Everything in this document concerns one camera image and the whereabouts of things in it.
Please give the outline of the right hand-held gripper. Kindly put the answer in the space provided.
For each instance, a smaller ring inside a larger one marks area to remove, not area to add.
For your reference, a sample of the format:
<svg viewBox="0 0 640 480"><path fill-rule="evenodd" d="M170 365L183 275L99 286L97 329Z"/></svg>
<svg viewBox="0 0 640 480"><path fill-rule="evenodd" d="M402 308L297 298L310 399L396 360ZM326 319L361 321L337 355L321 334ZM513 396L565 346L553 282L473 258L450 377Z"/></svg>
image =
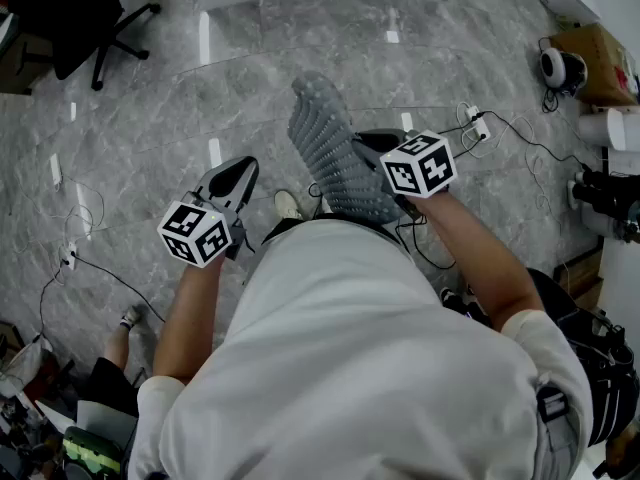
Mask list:
<svg viewBox="0 0 640 480"><path fill-rule="evenodd" d="M352 147L380 184L386 175L394 196L427 199L458 178L447 138L431 131L405 137L402 129L361 131Z"/></svg>

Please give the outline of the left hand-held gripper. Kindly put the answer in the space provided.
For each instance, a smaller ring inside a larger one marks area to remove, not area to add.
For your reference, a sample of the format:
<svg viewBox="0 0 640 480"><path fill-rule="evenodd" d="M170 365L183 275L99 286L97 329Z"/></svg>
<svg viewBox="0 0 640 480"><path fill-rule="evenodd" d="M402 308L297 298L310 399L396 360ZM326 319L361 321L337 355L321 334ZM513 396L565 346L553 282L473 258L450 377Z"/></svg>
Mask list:
<svg viewBox="0 0 640 480"><path fill-rule="evenodd" d="M228 160L207 171L197 190L173 201L157 227L169 254L198 268L221 256L235 260L246 237L240 211L258 175L256 158Z"/></svg>

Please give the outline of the person's left forearm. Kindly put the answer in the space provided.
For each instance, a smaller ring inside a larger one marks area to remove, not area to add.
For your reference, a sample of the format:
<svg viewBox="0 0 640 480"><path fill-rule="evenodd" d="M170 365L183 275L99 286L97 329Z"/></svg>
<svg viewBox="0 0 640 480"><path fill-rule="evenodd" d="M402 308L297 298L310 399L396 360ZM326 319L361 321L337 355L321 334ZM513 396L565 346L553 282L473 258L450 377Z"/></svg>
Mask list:
<svg viewBox="0 0 640 480"><path fill-rule="evenodd" d="M187 266L162 327L152 374L188 384L213 351L216 304L225 258Z"/></svg>

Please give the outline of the person's right forearm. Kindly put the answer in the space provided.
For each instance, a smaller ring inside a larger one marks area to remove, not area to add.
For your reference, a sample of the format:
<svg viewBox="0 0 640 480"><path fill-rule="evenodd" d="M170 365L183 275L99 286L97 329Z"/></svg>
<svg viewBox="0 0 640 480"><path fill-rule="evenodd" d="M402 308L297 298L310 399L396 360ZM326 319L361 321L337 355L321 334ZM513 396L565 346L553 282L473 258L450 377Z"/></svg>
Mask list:
<svg viewBox="0 0 640 480"><path fill-rule="evenodd" d="M409 201L431 222L496 330L515 314L544 309L525 266L448 192Z"/></svg>

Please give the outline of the person's white shoe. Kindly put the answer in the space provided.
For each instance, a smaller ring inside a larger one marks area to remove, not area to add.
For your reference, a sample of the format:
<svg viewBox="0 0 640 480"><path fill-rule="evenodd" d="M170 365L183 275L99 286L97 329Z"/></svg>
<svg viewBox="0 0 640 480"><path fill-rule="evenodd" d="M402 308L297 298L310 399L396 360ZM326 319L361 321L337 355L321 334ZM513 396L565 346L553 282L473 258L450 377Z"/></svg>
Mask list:
<svg viewBox="0 0 640 480"><path fill-rule="evenodd" d="M279 190L275 193L274 205L281 219L304 220L296 199L287 190Z"/></svg>

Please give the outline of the black white shoe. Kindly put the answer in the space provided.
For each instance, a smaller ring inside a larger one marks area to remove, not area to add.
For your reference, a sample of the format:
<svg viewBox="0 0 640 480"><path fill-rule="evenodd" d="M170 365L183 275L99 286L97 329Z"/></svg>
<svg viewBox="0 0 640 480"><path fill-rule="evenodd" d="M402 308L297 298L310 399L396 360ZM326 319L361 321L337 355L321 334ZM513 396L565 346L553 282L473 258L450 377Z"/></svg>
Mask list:
<svg viewBox="0 0 640 480"><path fill-rule="evenodd" d="M468 317L488 328L493 327L489 317L475 301L466 302L461 295L448 287L441 289L439 297L445 308Z"/></svg>

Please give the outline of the white round headset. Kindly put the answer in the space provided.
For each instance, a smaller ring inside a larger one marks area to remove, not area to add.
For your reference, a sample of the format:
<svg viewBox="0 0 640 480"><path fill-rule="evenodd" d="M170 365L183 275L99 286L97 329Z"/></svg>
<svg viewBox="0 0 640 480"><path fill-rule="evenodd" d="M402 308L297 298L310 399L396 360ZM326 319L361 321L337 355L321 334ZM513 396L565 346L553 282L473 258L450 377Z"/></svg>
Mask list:
<svg viewBox="0 0 640 480"><path fill-rule="evenodd" d="M542 51L539 64L546 86L555 92L575 96L587 83L587 65L577 54L549 47Z"/></svg>

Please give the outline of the person's white shirt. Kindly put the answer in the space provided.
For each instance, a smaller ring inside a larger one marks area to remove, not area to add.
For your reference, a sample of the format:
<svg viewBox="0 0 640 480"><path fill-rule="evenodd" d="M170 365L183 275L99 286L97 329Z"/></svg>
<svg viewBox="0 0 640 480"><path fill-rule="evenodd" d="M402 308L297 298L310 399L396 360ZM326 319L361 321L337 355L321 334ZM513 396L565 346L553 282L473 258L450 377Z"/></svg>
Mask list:
<svg viewBox="0 0 640 480"><path fill-rule="evenodd" d="M408 256L317 220L266 248L188 383L138 394L129 480L567 480L593 427L556 324L444 308Z"/></svg>

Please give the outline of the black office chair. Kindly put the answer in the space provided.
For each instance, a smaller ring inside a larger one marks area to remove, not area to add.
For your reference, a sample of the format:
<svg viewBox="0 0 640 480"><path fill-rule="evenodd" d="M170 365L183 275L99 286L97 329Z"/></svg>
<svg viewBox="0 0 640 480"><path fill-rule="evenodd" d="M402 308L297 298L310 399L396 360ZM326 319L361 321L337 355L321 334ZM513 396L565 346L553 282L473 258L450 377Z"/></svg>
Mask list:
<svg viewBox="0 0 640 480"><path fill-rule="evenodd" d="M128 16L120 0L0 0L19 20L23 31L51 43L49 55L20 47L17 71L28 64L47 64L60 80L68 78L91 56L96 57L91 89L103 88L100 74L111 47L139 59L149 57L147 50L135 50L118 35L145 12L158 14L161 5L150 2Z"/></svg>

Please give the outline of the brown cardboard box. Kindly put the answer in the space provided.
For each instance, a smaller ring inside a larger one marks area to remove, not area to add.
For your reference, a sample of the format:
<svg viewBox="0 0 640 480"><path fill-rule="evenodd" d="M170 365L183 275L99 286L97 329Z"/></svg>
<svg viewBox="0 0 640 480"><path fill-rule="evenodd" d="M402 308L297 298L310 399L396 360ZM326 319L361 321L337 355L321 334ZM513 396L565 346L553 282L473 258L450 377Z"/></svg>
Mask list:
<svg viewBox="0 0 640 480"><path fill-rule="evenodd" d="M579 55L587 67L586 85L576 98L599 107L633 106L638 96L630 91L632 76L623 70L623 45L602 25L573 28L550 37L550 44Z"/></svg>

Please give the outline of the black device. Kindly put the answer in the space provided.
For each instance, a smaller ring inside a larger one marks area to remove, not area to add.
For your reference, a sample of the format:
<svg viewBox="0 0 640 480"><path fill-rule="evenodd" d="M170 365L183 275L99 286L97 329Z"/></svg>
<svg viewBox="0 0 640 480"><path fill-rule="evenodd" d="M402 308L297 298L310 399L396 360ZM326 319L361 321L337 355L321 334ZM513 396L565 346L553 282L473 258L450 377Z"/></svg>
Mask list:
<svg viewBox="0 0 640 480"><path fill-rule="evenodd" d="M587 203L612 220L613 235L626 243L640 244L640 175L611 175L586 164L567 183L570 206Z"/></svg>

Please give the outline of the small cardboard box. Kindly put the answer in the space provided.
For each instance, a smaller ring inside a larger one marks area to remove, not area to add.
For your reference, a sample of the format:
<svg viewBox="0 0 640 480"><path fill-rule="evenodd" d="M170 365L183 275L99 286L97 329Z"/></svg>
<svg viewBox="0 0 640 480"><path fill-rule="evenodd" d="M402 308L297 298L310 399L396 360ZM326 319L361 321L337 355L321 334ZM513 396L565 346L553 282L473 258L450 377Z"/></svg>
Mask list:
<svg viewBox="0 0 640 480"><path fill-rule="evenodd" d="M604 284L604 279L599 274L601 258L602 250L594 249L560 263L553 272L553 279L576 305L590 312L599 310L598 301Z"/></svg>

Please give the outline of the green black case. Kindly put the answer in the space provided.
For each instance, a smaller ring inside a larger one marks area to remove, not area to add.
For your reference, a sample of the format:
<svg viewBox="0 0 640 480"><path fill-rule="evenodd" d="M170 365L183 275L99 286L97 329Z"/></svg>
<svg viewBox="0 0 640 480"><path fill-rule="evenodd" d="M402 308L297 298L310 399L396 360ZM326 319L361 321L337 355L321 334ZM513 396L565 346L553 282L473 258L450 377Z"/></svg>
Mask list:
<svg viewBox="0 0 640 480"><path fill-rule="evenodd" d="M124 452L114 442L75 426L63 435L66 480L122 480Z"/></svg>

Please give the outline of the black backpack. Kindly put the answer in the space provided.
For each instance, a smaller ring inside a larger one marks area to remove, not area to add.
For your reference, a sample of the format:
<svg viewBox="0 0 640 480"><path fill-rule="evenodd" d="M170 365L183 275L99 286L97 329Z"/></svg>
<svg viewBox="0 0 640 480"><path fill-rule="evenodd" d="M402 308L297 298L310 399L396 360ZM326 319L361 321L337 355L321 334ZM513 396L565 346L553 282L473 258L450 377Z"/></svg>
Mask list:
<svg viewBox="0 0 640 480"><path fill-rule="evenodd" d="M625 329L580 308L546 274L530 269L545 311L564 334L589 380L593 402L590 445L617 437L635 416L640 378Z"/></svg>

